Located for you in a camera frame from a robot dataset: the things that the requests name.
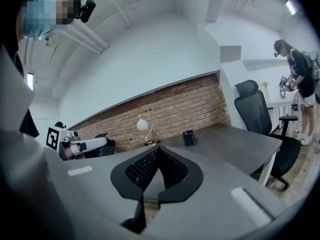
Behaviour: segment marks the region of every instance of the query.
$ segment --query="ceiling light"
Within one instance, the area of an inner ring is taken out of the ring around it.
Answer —
[[[288,2],[286,2],[285,5],[289,9],[289,11],[292,15],[294,15],[297,12],[297,9],[295,8],[292,0],[289,0]]]
[[[27,82],[28,86],[30,87],[30,89],[33,91],[34,90],[34,74],[28,73],[26,75],[26,82]]]

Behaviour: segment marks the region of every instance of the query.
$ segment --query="gray desk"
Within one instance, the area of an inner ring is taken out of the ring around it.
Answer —
[[[220,123],[194,131],[194,137],[195,146],[185,147],[181,135],[162,139],[159,144],[228,162],[248,175],[264,165],[259,179],[263,185],[268,180],[276,152],[282,144],[279,139]],[[160,172],[157,173],[155,181],[156,178],[160,180],[159,174]]]
[[[92,167],[92,171],[72,176],[71,179],[102,214],[120,224],[133,218],[137,201],[120,196],[111,183],[111,170],[117,164],[150,148],[151,146],[117,155],[65,161],[64,166],[69,169]],[[231,191],[237,188],[245,189],[270,217],[270,221],[285,211],[283,203],[272,192],[231,164],[184,149],[168,148],[197,163],[203,172],[203,181],[186,201],[162,204],[152,223],[141,233],[145,239],[231,240],[269,223],[259,224],[259,220],[256,221],[245,207],[239,205],[231,195]]]

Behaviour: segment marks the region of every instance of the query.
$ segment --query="chair armrest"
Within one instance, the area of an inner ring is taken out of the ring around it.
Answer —
[[[296,115],[284,115],[280,116],[279,120],[288,122],[288,121],[298,121],[298,117]]]

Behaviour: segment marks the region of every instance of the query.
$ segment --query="desk lamp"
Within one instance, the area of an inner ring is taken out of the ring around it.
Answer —
[[[139,121],[136,123],[136,127],[140,132],[148,130],[148,122],[146,120],[142,119],[141,116],[145,116],[145,114],[139,114]],[[154,140],[153,138],[150,139],[149,141],[147,141],[147,138],[149,137],[153,126],[154,125],[152,124],[150,132],[148,133],[148,135],[144,139],[144,141],[145,141],[144,145],[145,146],[152,145],[152,144],[155,144],[155,143],[158,142],[158,140]]]

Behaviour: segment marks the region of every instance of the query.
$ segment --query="red brick wall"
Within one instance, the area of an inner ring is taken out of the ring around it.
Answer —
[[[139,114],[149,124],[148,131],[138,131]],[[100,113],[72,130],[82,140],[108,133],[115,140],[116,153],[144,143],[149,137],[159,140],[181,135],[183,130],[197,130],[216,123],[231,124],[227,104],[216,74],[163,88]]]

